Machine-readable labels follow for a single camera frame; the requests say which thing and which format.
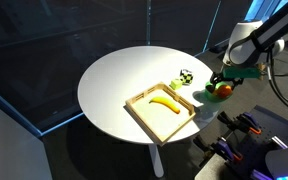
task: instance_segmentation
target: cable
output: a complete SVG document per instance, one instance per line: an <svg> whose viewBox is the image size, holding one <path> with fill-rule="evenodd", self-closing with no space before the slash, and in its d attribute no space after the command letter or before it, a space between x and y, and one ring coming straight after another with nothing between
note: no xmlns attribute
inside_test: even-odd
<svg viewBox="0 0 288 180"><path fill-rule="evenodd" d="M277 83L275 81L275 77L274 77L274 59L272 57L272 49L270 48L270 50L267 52L267 62L269 63L269 65L267 66L267 73L268 73L268 77L269 77L269 83L270 86L273 90L273 92L275 93L275 95L281 100L281 102L286 105L288 107L288 99L286 99L281 91L279 90Z"/></svg>

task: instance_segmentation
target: gray floor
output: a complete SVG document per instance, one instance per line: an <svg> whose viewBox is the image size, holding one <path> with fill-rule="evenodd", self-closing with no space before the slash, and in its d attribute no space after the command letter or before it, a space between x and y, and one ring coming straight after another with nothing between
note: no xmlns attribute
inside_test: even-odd
<svg viewBox="0 0 288 180"><path fill-rule="evenodd" d="M207 52L198 57L213 71L219 71L223 54ZM276 72L288 72L288 49L276 61ZM288 97L288 78L278 78L281 91ZM286 108L273 94L267 77L246 79L234 90L234 95L222 103L231 117L250 111L256 105L275 112L288 120ZM227 127L216 119L199 134L212 143ZM191 143L195 136L160 148L165 176L160 179L192 180L201 170L203 152ZM54 180L158 179L154 176L148 147L121 142L105 135L82 117L43 137ZM223 172L218 179L233 179Z"/></svg>

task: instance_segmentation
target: table leg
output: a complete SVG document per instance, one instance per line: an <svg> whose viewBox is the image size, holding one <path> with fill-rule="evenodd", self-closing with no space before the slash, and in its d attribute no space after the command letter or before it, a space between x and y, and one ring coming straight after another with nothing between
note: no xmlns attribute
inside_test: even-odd
<svg viewBox="0 0 288 180"><path fill-rule="evenodd" d="M152 159L155 175L156 177L160 178L164 175L164 170L163 170L161 157L157 149L157 145L149 144L148 147L150 149L150 154L151 154L151 159Z"/></svg>

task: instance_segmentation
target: small object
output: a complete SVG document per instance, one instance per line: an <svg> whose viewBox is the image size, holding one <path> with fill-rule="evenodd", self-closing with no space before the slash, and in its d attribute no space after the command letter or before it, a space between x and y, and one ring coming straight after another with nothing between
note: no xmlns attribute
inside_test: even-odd
<svg viewBox="0 0 288 180"><path fill-rule="evenodd" d="M217 95L217 93L220 91L215 92L216 89L218 89L219 87L221 87L221 86L225 87L226 85L228 85L228 84L226 84L225 82L219 82L216 84L216 86L213 86L211 82L207 82L205 84L205 91L204 91L205 97L209 101L214 102L214 103L220 103L220 102L227 100L228 98L230 98L233 95L233 89L231 89L232 90L231 94L226 96L225 98L223 98L224 94L221 95L222 98L220 98Z"/></svg>
<svg viewBox="0 0 288 180"><path fill-rule="evenodd" d="M183 81L181 81L180 79L173 79L173 80L171 81L170 86L171 86L171 88L172 88L173 90L176 90L176 89L181 88L181 87L182 87L182 84L183 84Z"/></svg>
<svg viewBox="0 0 288 180"><path fill-rule="evenodd" d="M243 159L241 153L239 153L231 144L229 144L223 137L219 138L217 143L211 145L214 151L229 161L239 162Z"/></svg>
<svg viewBox="0 0 288 180"><path fill-rule="evenodd" d="M217 88L213 94L221 99L226 99L230 95L232 95L233 91L231 86L229 85L221 85L219 88Z"/></svg>
<svg viewBox="0 0 288 180"><path fill-rule="evenodd" d="M221 112L217 116L217 119L226 124L231 131L235 131L238 128L238 124L233 119L229 118L225 111Z"/></svg>
<svg viewBox="0 0 288 180"><path fill-rule="evenodd" d="M221 72L221 73L213 72L209 81L209 85L208 87L206 87L209 92L213 93L216 87L219 87L218 84L221 83L222 81L231 81L233 83L233 85L231 86L232 91L234 90L236 86L243 84L244 82L244 78L240 78L240 79L236 79L237 77L228 78L224 74L225 72Z"/></svg>
<svg viewBox="0 0 288 180"><path fill-rule="evenodd" d="M248 129L255 134L261 134L262 131L261 131L259 124L252 117L250 113L245 112L243 114L240 114L239 116L236 117L236 119L240 121L239 129L241 131L243 131L242 129L245 129L245 130Z"/></svg>
<svg viewBox="0 0 288 180"><path fill-rule="evenodd" d="M204 142L204 140L202 139L202 137L199 134L193 139L193 143L197 147L202 149L202 151L204 151L204 152L207 152L210 150L209 145Z"/></svg>
<svg viewBox="0 0 288 180"><path fill-rule="evenodd" d="M156 96L150 100L149 103L155 102L165 105L166 107L170 108L176 114L180 113L180 109L176 107L176 105L168 98L162 96Z"/></svg>
<svg viewBox="0 0 288 180"><path fill-rule="evenodd" d="M183 81L184 85L189 85L193 81L193 73L187 69L182 69L180 72L180 79Z"/></svg>
<svg viewBox="0 0 288 180"><path fill-rule="evenodd" d="M258 69L260 72L263 72L265 68L266 68L266 66L265 66L264 63L259 63L259 64L257 65L257 69ZM260 76L258 77L258 79L262 81L262 80L264 80L264 76L263 76L263 75L260 75Z"/></svg>

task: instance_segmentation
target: toy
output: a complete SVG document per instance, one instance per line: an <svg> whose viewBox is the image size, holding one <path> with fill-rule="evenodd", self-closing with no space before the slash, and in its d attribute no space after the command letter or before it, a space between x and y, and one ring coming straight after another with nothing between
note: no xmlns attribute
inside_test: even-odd
<svg viewBox="0 0 288 180"><path fill-rule="evenodd" d="M180 113L180 109L176 107L176 105L168 98L162 96L156 96L150 100L149 103L155 102L165 105L166 107L170 108L176 114Z"/></svg>
<svg viewBox="0 0 288 180"><path fill-rule="evenodd" d="M221 85L213 92L213 94L221 99L225 99L232 94L232 88L229 85Z"/></svg>
<svg viewBox="0 0 288 180"><path fill-rule="evenodd" d="M184 85L190 85L193 81L193 73L187 69L182 69L180 72L180 79Z"/></svg>
<svg viewBox="0 0 288 180"><path fill-rule="evenodd" d="M183 84L183 81L181 79L173 79L171 81L171 84L170 84L170 87L173 89L173 90L176 90L176 89L179 89L182 87L182 84Z"/></svg>

